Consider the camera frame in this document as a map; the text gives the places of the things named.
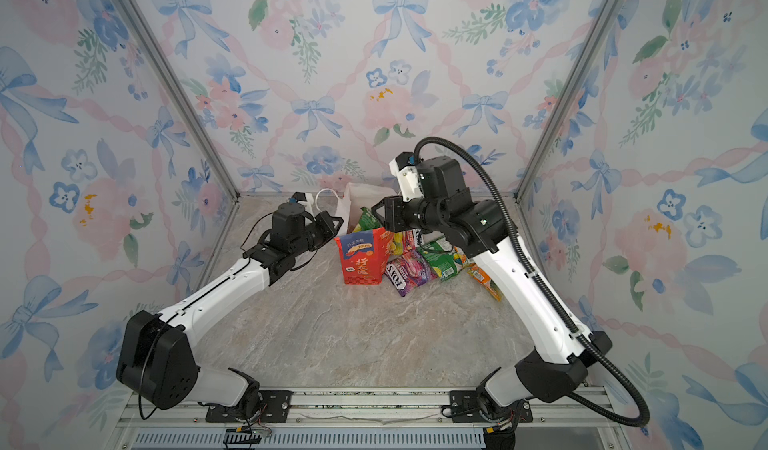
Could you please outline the red pink paper bag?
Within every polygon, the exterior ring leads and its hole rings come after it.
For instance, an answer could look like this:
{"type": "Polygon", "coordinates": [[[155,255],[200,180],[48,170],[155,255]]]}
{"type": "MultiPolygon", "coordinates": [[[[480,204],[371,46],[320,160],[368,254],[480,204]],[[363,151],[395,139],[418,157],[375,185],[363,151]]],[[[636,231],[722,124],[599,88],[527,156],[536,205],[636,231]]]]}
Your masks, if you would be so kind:
{"type": "Polygon", "coordinates": [[[389,244],[392,234],[376,223],[356,231],[363,211],[359,206],[355,206],[354,190],[359,190],[359,186],[348,185],[342,193],[332,188],[309,193],[308,208],[315,216],[327,211],[331,217],[343,219],[341,229],[334,239],[339,253],[343,283],[353,286],[379,285],[390,257],[389,244]]]}

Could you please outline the green snack bag small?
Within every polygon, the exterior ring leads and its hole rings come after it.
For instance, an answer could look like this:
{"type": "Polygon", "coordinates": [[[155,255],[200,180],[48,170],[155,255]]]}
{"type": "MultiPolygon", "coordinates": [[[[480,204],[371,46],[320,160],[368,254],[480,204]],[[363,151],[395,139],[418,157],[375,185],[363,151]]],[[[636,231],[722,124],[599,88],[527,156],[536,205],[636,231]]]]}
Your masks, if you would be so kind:
{"type": "Polygon", "coordinates": [[[441,280],[451,279],[471,265],[463,251],[450,244],[446,238],[427,242],[417,251],[441,280]]]}

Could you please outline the orange snack bag front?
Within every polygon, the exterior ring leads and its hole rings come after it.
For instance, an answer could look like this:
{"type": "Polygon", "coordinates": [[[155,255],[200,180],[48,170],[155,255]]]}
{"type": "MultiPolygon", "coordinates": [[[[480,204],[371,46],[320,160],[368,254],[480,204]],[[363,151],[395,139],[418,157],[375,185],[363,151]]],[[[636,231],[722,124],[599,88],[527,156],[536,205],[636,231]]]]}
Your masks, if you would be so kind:
{"type": "Polygon", "coordinates": [[[469,274],[472,276],[472,278],[481,284],[483,288],[497,301],[501,302],[503,299],[503,294],[499,287],[495,284],[495,282],[491,279],[491,277],[482,270],[477,264],[472,264],[468,268],[469,274]]]}

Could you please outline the green lime snack bag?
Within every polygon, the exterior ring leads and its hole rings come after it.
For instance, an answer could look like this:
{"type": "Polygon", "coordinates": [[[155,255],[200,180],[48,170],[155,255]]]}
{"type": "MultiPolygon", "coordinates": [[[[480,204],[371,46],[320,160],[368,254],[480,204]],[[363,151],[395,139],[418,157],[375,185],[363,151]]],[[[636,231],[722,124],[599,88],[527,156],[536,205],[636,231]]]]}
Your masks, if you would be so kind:
{"type": "Polygon", "coordinates": [[[361,215],[358,220],[358,223],[353,229],[354,233],[364,232],[364,231],[370,231],[381,228],[382,225],[379,222],[379,220],[376,218],[374,213],[367,207],[363,207],[361,209],[361,215]]]}

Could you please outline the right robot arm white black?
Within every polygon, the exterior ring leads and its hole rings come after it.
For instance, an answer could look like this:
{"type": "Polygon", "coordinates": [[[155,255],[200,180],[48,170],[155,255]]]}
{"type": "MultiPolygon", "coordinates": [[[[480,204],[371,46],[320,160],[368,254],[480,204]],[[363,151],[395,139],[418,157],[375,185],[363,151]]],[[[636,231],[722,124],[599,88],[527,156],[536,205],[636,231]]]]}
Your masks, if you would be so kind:
{"type": "Polygon", "coordinates": [[[389,169],[400,193],[373,206],[377,220],[395,232],[442,234],[491,278],[532,338],[527,356],[495,370],[477,387],[480,410],[499,420],[525,400],[552,403],[573,395],[597,361],[579,340],[586,338],[601,350],[611,344],[577,323],[544,281],[498,190],[491,187],[490,199],[474,200],[460,164],[446,156],[418,161],[403,152],[389,169]]]}

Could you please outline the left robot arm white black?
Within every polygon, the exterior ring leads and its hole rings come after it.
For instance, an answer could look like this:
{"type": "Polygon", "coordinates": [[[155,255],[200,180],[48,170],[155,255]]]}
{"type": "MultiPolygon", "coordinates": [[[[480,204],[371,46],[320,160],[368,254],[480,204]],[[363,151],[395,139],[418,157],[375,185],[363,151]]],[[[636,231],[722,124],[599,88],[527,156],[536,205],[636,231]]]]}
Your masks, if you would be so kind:
{"type": "Polygon", "coordinates": [[[240,421],[262,410],[260,384],[242,371],[204,368],[195,360],[202,338],[240,304],[301,269],[339,235],[341,217],[309,213],[298,202],[281,204],[271,226],[224,274],[157,314],[140,311],[127,324],[116,367],[117,380],[159,410],[185,401],[221,408],[240,421]]]}

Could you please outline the pink yellow Fox's candy bag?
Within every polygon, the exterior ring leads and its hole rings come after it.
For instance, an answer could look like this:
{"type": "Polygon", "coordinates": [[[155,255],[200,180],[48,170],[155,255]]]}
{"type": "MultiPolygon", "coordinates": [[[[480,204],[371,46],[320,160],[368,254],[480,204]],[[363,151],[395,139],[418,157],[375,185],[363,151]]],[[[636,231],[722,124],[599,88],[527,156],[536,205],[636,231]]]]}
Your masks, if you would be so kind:
{"type": "Polygon", "coordinates": [[[390,257],[399,257],[405,253],[416,250],[422,245],[423,237],[420,230],[406,230],[403,232],[390,233],[387,251],[390,257]]]}

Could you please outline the purple Fox's candy bag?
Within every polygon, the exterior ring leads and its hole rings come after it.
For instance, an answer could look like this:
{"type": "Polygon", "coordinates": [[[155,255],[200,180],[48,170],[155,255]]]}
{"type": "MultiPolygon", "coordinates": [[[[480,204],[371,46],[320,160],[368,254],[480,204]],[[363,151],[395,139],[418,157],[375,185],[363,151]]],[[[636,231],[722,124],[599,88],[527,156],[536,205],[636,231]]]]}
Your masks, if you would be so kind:
{"type": "Polygon", "coordinates": [[[417,250],[390,261],[385,267],[385,275],[401,297],[406,297],[416,288],[437,278],[432,267],[417,250]]]}

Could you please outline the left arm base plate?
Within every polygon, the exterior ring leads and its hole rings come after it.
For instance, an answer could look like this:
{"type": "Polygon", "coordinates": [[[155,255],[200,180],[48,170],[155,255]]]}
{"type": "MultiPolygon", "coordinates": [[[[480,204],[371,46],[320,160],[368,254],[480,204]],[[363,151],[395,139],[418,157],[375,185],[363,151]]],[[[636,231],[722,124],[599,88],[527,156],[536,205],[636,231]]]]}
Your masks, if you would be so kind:
{"type": "Polygon", "coordinates": [[[233,407],[212,405],[206,423],[286,423],[293,393],[289,390],[259,390],[247,392],[233,407]]]}

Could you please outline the aluminium mounting rail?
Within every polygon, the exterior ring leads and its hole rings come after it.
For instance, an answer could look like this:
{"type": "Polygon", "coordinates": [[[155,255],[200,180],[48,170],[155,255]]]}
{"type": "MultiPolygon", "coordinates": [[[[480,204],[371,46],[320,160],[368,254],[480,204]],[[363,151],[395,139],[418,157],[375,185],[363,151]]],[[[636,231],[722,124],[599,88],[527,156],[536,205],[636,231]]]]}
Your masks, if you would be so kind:
{"type": "Polygon", "coordinates": [[[493,424],[471,411],[470,389],[269,389],[260,418],[240,423],[225,412],[183,402],[139,416],[131,398],[109,449],[627,449],[625,432],[562,399],[523,404],[493,424]]]}

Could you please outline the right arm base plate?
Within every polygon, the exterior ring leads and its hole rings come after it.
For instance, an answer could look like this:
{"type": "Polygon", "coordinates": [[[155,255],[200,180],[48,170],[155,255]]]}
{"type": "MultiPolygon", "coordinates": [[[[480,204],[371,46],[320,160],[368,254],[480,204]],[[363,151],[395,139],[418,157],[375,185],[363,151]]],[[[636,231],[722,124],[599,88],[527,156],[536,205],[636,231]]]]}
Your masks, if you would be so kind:
{"type": "Polygon", "coordinates": [[[501,407],[475,390],[450,391],[449,403],[441,408],[441,415],[453,423],[482,423],[491,426],[515,421],[533,422],[527,401],[501,407]]]}

